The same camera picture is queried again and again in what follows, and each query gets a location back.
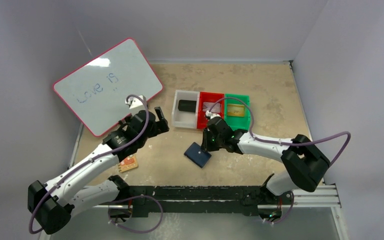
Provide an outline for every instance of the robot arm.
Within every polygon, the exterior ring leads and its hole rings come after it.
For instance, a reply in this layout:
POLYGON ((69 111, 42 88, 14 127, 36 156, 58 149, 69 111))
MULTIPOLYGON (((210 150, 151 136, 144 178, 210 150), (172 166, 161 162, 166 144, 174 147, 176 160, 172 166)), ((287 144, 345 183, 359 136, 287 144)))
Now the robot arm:
POLYGON ((160 107, 155 108, 159 121, 149 112, 147 122, 147 112, 142 110, 145 107, 140 101, 130 99, 126 104, 133 115, 120 121, 120 127, 104 138, 87 157, 45 184, 37 180, 28 187, 27 208, 47 234, 59 231, 72 216, 88 208, 114 201, 123 187, 123 183, 117 178, 110 177, 97 186, 85 188, 85 185, 127 156, 136 153, 148 138, 169 131, 168 122, 160 107))
POLYGON ((226 149, 230 153, 258 155, 285 165, 286 171, 270 175, 263 186, 275 196, 298 188, 314 192, 330 166, 328 158, 315 145, 296 147, 281 144, 310 142, 304 135, 295 138, 251 136, 244 129, 233 131, 218 114, 207 113, 207 116, 210 120, 203 131, 202 150, 226 149), (265 143, 255 137, 279 143, 265 143))

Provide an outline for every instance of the beige table surface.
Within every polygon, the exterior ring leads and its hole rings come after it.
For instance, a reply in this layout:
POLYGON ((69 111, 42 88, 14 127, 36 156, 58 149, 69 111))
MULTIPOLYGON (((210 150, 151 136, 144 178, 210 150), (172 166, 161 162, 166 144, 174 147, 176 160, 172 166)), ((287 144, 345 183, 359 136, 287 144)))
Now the beige table surface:
MULTIPOLYGON (((272 159, 228 153, 224 149, 212 152, 204 168, 195 165, 184 152, 192 142, 201 145, 202 133, 171 125, 176 90, 248 95, 256 119, 254 133, 279 138, 309 135, 294 78, 286 64, 167 63, 152 64, 152 68, 164 90, 148 102, 149 107, 153 112, 156 106, 162 108, 170 131, 148 139, 137 151, 138 168, 119 173, 114 166, 89 185, 97 185, 117 174, 129 185, 261 185, 271 173, 285 169, 272 159)), ((93 136, 85 128, 75 162, 85 158, 102 138, 93 136)))

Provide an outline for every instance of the wooden table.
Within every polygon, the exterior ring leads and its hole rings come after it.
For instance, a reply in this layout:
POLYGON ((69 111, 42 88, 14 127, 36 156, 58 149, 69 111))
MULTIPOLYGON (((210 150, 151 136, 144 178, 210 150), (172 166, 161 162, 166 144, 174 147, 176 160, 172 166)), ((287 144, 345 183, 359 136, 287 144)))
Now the wooden table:
MULTIPOLYGON (((148 139, 137 151, 138 168, 119 173, 114 166, 89 185, 99 184, 117 174, 129 185, 261 185, 271 173, 285 169, 272 159, 228 153, 224 149, 212 152, 204 168, 195 165, 184 152, 192 142, 201 144, 202 132, 171 126, 176 90, 248 95, 256 119, 254 133, 279 138, 309 135, 295 80, 287 64, 168 63, 153 64, 152 68, 164 90, 149 101, 149 108, 152 111, 156 106, 162 108, 170 131, 148 139)), ((85 158, 102 138, 84 129, 75 162, 85 158)))

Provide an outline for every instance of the yellow object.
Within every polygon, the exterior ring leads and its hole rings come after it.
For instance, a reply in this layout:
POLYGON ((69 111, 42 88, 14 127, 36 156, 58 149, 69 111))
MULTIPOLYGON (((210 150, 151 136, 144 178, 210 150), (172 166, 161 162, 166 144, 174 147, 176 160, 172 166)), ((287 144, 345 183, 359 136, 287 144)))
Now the yellow object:
POLYGON ((233 117, 244 117, 245 106, 242 104, 227 104, 227 115, 233 117))
POLYGON ((126 157, 123 161, 118 164, 118 170, 120 173, 124 173, 130 169, 134 169, 138 167, 138 160, 136 159, 136 155, 130 155, 126 157))

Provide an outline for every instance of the white wall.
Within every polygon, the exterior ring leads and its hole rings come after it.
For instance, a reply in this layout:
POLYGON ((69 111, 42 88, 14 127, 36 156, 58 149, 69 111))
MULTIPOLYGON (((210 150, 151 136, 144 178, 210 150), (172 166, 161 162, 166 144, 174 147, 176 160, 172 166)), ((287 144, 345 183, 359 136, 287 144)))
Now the white wall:
POLYGON ((63 0, 0 0, 0 239, 38 237, 27 188, 66 169, 79 126, 52 83, 89 58, 63 0))
POLYGON ((91 52, 132 37, 150 60, 283 61, 327 0, 68 0, 91 52))
POLYGON ((351 131, 325 178, 351 239, 384 239, 384 0, 329 0, 293 66, 313 138, 351 131))

